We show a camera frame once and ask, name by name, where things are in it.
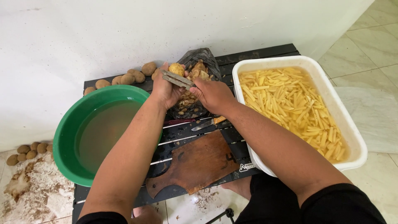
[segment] white wall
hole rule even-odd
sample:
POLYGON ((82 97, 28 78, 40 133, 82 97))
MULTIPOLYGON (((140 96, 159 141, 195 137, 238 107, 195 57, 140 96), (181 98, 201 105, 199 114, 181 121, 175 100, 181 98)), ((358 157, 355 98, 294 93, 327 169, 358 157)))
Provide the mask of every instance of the white wall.
POLYGON ((0 151, 50 140, 85 80, 209 47, 294 43, 314 59, 373 0, 2 0, 0 151))

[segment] foot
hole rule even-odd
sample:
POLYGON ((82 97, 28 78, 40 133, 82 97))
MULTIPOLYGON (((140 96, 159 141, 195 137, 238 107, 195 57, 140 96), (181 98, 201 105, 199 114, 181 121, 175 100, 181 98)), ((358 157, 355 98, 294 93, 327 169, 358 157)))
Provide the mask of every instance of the foot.
POLYGON ((162 224, 163 217, 150 205, 133 208, 134 218, 131 219, 133 224, 162 224))
POLYGON ((250 200, 252 197, 250 193, 250 181, 252 180, 252 177, 244 177, 237 179, 235 181, 231 181, 225 184, 221 184, 220 186, 224 189, 231 190, 238 195, 250 200))

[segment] logo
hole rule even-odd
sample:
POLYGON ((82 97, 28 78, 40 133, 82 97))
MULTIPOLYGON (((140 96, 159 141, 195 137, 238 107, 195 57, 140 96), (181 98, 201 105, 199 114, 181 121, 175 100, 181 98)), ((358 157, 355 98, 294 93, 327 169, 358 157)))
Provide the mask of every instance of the logo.
POLYGON ((245 165, 241 164, 240 168, 239 168, 239 172, 245 172, 245 171, 248 171, 251 168, 254 168, 253 163, 247 163, 245 165))

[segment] person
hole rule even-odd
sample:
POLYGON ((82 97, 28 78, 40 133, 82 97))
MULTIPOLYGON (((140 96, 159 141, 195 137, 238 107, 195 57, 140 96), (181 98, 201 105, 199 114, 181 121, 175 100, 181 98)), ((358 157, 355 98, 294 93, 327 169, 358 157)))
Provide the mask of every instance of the person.
MULTIPOLYGON (((167 68, 165 62, 161 69, 167 68)), ((223 184, 249 200, 237 224, 386 223, 366 194, 312 146, 238 103, 226 84, 201 79, 194 83, 197 88, 189 91, 211 113, 226 117, 278 176, 261 173, 223 184)), ((163 80, 160 74, 153 85, 151 95, 98 169, 77 223, 162 223, 162 217, 148 205, 134 208, 134 218, 131 211, 166 111, 185 89, 163 80)))

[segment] hand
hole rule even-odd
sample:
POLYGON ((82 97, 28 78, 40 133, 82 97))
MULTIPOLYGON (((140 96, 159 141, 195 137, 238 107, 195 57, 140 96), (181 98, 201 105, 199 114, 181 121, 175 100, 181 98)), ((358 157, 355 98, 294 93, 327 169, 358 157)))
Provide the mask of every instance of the hand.
MULTIPOLYGON (((168 70, 168 68, 169 64, 167 63, 167 61, 165 61, 164 64, 160 67, 160 69, 166 71, 168 70)), ((177 103, 179 97, 186 91, 186 89, 184 87, 179 87, 162 79, 162 72, 160 70, 157 70, 157 72, 158 74, 153 81, 153 90, 151 93, 151 97, 153 97, 156 101, 158 101, 158 103, 164 106, 166 110, 168 110, 177 103)))
POLYGON ((223 82, 204 81, 201 78, 197 78, 193 82, 197 88, 191 87, 189 91, 213 114, 225 116, 236 103, 239 103, 223 82))

